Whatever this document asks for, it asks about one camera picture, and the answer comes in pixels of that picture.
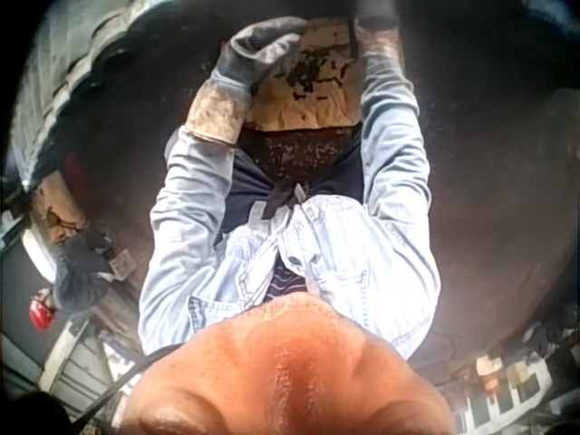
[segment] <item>dirty glove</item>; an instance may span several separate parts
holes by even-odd
[[[400,61],[398,25],[394,0],[358,0],[355,31],[364,54]]]
[[[235,145],[249,108],[250,88],[297,48],[306,21],[275,18],[252,24],[224,47],[191,104],[186,129],[204,140]]]

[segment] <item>hard hat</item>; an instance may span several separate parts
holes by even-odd
[[[28,309],[30,321],[40,331],[50,328],[54,319],[54,311],[51,310],[42,300],[33,298]]]

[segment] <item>worker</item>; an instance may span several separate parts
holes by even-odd
[[[51,288],[33,296],[29,315],[38,330],[50,328],[58,311],[77,314],[98,304],[115,274],[102,254],[111,241],[94,229],[84,229],[54,247],[56,278]]]
[[[143,374],[121,434],[455,432],[447,403],[406,363],[440,278],[397,31],[357,29],[367,62],[360,202],[340,191],[355,171],[330,183],[336,191],[297,188],[269,217],[267,179],[236,148],[250,89],[304,32],[304,20],[285,17],[236,34],[169,150],[140,338],[146,353],[185,344]],[[220,231],[256,197],[243,225]]]

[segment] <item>dark t-shirt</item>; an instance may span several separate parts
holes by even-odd
[[[109,291],[110,283],[98,276],[112,274],[109,263],[94,249],[106,247],[104,237],[84,230],[54,247],[56,278],[53,297],[59,310],[78,313],[96,305]]]

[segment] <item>light blue denim shirt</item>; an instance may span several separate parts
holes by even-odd
[[[405,359],[430,328],[440,278],[430,251],[429,163],[411,84],[397,63],[368,56],[362,96],[363,203],[319,195],[214,242],[234,154],[184,129],[151,211],[155,252],[140,297],[146,353],[260,305],[276,255],[318,284],[337,312],[379,335]]]

